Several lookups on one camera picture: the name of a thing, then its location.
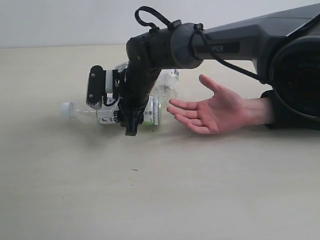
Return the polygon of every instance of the finger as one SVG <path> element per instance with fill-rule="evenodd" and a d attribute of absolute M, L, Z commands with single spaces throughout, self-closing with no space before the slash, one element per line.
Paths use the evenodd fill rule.
<path fill-rule="evenodd" d="M 206 126 L 195 126 L 192 123 L 188 123 L 187 126 L 196 134 L 210 134 L 210 130 Z"/>
<path fill-rule="evenodd" d="M 213 91 L 214 93 L 218 92 L 219 89 L 221 88 L 220 85 L 218 83 L 216 83 L 215 81 L 213 81 L 210 77 L 205 76 L 203 74 L 201 74 L 199 76 L 199 80 L 200 82 L 207 87 L 208 89 L 210 89 L 211 91 Z"/>
<path fill-rule="evenodd" d="M 169 103 L 177 108 L 184 109 L 184 110 L 196 110 L 197 109 L 197 102 L 170 99 Z"/>
<path fill-rule="evenodd" d="M 177 119 L 180 123 L 185 124 L 185 125 L 188 125 L 188 124 L 191 123 L 192 125 L 195 125 L 195 126 L 198 126 L 198 127 L 202 127 L 203 126 L 203 124 L 202 124 L 200 119 L 189 119 L 189 118 L 186 118 L 184 116 L 181 116 L 180 114 L 174 115 L 174 118 Z"/>
<path fill-rule="evenodd" d="M 166 109 L 169 113 L 172 115 L 179 114 L 183 117 L 186 117 L 188 119 L 197 119 L 198 118 L 198 112 L 197 111 L 191 111 L 191 110 L 183 110 L 174 106 L 168 106 Z"/>

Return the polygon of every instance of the black sleeve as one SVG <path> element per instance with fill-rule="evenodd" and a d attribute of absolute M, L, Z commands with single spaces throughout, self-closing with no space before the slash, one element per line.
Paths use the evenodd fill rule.
<path fill-rule="evenodd" d="M 320 122 L 305 118 L 288 109 L 277 98 L 273 90 L 265 91 L 261 98 L 269 98 L 271 101 L 274 122 L 266 125 L 269 129 L 320 130 Z"/>

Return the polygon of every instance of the white wall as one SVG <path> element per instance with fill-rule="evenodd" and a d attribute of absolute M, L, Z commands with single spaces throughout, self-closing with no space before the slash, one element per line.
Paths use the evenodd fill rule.
<path fill-rule="evenodd" d="M 135 10 L 205 28 L 318 3 L 319 0 L 0 0 L 0 48 L 124 44 L 146 32 Z"/>

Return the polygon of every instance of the open palm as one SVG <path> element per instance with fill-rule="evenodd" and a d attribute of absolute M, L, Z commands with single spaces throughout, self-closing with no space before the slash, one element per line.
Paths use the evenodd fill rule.
<path fill-rule="evenodd" d="M 213 97 L 198 102 L 171 99 L 167 111 L 198 134 L 221 134 L 243 127 L 247 121 L 244 99 L 207 76 L 200 75 L 199 80 L 214 92 Z"/>

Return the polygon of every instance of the human hand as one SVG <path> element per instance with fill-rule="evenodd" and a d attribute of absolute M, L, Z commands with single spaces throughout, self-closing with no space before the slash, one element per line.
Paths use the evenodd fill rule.
<path fill-rule="evenodd" d="M 267 98 L 243 99 L 234 91 L 200 75 L 200 82 L 214 92 L 213 97 L 185 102 L 171 99 L 167 111 L 175 119 L 198 134 L 221 134 L 249 125 L 273 121 L 272 107 Z"/>

